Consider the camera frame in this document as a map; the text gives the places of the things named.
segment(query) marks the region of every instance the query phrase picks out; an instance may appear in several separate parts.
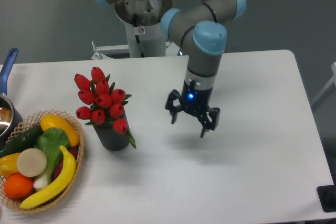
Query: green cucumber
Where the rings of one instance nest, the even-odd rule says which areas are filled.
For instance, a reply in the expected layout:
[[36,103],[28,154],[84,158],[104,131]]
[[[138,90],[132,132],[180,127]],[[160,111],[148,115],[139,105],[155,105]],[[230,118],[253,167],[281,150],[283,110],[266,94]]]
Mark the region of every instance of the green cucumber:
[[1,149],[0,158],[9,154],[22,152],[29,148],[34,148],[37,138],[42,134],[43,130],[40,124],[27,129]]

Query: red tulip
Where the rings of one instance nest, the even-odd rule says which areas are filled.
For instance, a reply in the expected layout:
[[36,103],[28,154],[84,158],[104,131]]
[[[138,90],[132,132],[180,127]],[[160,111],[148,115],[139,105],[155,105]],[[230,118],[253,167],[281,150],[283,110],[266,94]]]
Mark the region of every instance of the red tulip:
[[115,89],[112,92],[111,97],[113,103],[123,102],[126,98],[126,93],[122,89]]
[[93,104],[96,98],[94,93],[91,90],[87,90],[87,89],[79,91],[78,96],[79,96],[79,99],[87,105]]
[[125,112],[124,106],[121,103],[116,103],[110,108],[110,115],[113,118],[118,118],[123,115]]
[[117,119],[112,125],[116,132],[124,134],[127,131],[127,121],[124,119]]
[[110,92],[110,87],[107,81],[101,80],[97,83],[96,94],[108,94]]
[[76,116],[77,118],[82,119],[82,120],[90,119],[91,110],[86,106],[80,107],[78,110],[76,110]]
[[101,124],[105,122],[105,114],[102,110],[95,110],[91,114],[91,121],[93,121],[95,124]]
[[80,90],[91,88],[89,79],[78,73],[75,75],[75,83]]
[[100,94],[96,98],[96,104],[99,107],[107,109],[107,108],[111,107],[111,105],[112,105],[112,99],[111,99],[110,95],[108,95],[108,94]]
[[94,84],[97,84],[98,80],[101,81],[101,80],[105,79],[105,74],[98,67],[93,67],[92,68],[91,75],[92,75],[92,80],[93,80]]

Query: orange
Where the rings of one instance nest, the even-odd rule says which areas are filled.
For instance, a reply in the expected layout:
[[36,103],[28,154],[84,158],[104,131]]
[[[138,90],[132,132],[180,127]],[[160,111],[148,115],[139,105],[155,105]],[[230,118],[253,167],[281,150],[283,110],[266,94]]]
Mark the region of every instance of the orange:
[[8,198],[27,197],[33,190],[33,180],[20,173],[9,176],[4,184],[4,193]]

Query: metal pot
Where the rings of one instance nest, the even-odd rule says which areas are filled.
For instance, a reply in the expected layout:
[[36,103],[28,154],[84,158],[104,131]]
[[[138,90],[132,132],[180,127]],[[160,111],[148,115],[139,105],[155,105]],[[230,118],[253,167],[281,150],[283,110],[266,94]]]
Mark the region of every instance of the metal pot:
[[21,115],[14,108],[12,102],[7,98],[7,80],[9,73],[18,54],[17,48],[12,48],[0,72],[0,148],[5,146],[8,137],[19,122],[22,122]]

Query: banana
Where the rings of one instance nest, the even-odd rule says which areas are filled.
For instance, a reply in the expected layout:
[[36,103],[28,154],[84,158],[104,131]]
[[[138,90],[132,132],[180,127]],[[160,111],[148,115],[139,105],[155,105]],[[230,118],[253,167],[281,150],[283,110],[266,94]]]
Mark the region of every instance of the banana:
[[32,194],[20,204],[22,209],[32,209],[57,196],[72,181],[76,171],[74,156],[63,146],[59,147],[63,153],[63,168],[59,176],[47,187]]

